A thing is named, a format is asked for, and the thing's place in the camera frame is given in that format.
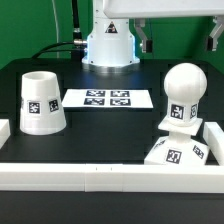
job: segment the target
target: cable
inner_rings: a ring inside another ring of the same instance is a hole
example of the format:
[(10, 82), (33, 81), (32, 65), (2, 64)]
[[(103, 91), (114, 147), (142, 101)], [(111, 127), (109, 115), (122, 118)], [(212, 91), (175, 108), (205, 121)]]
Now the cable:
[(63, 45), (74, 45), (74, 42), (67, 41), (67, 42), (60, 42), (60, 43), (56, 43), (56, 44), (51, 44), (51, 45), (49, 45), (47, 47), (44, 47), (40, 51), (46, 51), (46, 50), (49, 50), (51, 48), (59, 47), (59, 46), (63, 46)]
[(82, 33), (79, 24), (79, 10), (78, 10), (78, 0), (72, 0), (72, 14), (73, 14), (73, 38), (82, 39)]
[(78, 48), (78, 49), (70, 49), (70, 50), (49, 50), (49, 51), (39, 51), (37, 54), (32, 56), (32, 59), (37, 59), (41, 54), (45, 53), (52, 53), (52, 52), (73, 52), (73, 51), (84, 51), (85, 49), (83, 48)]
[(58, 14), (57, 14), (57, 9), (56, 9), (56, 4), (55, 0), (52, 0), (52, 5), (53, 5), (53, 10), (54, 10), (54, 19), (55, 19), (55, 26), (56, 26), (56, 39), (57, 43), (60, 42), (60, 30), (59, 30), (59, 24), (58, 24)]

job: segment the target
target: white cup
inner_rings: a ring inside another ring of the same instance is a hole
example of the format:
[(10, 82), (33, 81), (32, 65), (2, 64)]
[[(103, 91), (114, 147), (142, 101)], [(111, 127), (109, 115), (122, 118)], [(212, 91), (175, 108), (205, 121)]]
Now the white cup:
[(66, 126), (55, 73), (36, 71), (22, 76), (20, 130), (31, 135), (48, 135)]

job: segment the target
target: black table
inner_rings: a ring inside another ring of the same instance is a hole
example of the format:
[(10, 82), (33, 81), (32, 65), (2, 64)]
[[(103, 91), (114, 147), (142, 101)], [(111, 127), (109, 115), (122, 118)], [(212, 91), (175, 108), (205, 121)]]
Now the black table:
[[(139, 70), (119, 75), (84, 71), (68, 59), (20, 59), (0, 71), (0, 119), (10, 119), (12, 135), (0, 162), (143, 164), (166, 132), (157, 129), (166, 115), (163, 81), (178, 60), (144, 60)], [(224, 76), (206, 62), (192, 61), (205, 72), (208, 88), (198, 117), (223, 128)], [(68, 108), (67, 127), (50, 136), (19, 130), (21, 76), (30, 71), (57, 74), (61, 97), (67, 89), (146, 89), (153, 109)], [(203, 127), (194, 139), (203, 142)], [(208, 164), (216, 164), (212, 154)], [(162, 193), (0, 192), (2, 223), (220, 223), (224, 195)]]

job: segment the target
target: black sticker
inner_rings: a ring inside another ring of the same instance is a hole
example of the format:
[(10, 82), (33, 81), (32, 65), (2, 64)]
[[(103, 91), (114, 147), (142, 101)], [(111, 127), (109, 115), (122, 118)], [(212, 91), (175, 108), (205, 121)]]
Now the black sticker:
[(29, 102), (29, 113), (30, 114), (40, 114), (40, 103), (38, 102)]
[(105, 97), (106, 91), (103, 90), (87, 90), (86, 96)]
[(110, 92), (111, 97), (130, 97), (130, 92), (129, 91), (111, 91)]
[(162, 141), (162, 142), (156, 144), (156, 145), (154, 146), (154, 149), (156, 149), (156, 148), (158, 148), (159, 146), (163, 145), (163, 144), (165, 143), (165, 141), (166, 141), (166, 140), (164, 140), (164, 141)]
[(196, 155), (198, 155), (198, 157), (203, 159), (204, 153), (196, 145), (194, 146), (193, 151), (196, 153)]
[(171, 105), (171, 117), (183, 120), (184, 119), (184, 107), (172, 104)]
[(118, 33), (117, 32), (117, 29), (114, 25), (114, 22), (111, 22), (109, 27), (107, 28), (106, 32), (105, 33)]
[(125, 107), (125, 106), (131, 106), (131, 100), (130, 99), (111, 99), (110, 100), (111, 106), (118, 106), (118, 107)]
[(100, 98), (86, 98), (84, 101), (84, 105), (89, 105), (89, 106), (104, 106), (105, 104), (105, 99), (100, 99)]
[(175, 151), (175, 150), (169, 150), (166, 161), (170, 163), (179, 164), (181, 159), (182, 152)]
[(195, 104), (191, 107), (191, 119), (197, 116), (198, 105)]
[(58, 101), (52, 100), (49, 102), (50, 112), (54, 112), (59, 110)]

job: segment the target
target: white sphere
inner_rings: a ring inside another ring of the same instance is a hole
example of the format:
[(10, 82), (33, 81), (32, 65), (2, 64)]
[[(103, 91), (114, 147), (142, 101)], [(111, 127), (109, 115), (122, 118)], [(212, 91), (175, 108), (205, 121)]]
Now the white sphere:
[(169, 99), (180, 103), (198, 103), (204, 95), (207, 79), (196, 65), (183, 63), (173, 67), (166, 75), (164, 88)]

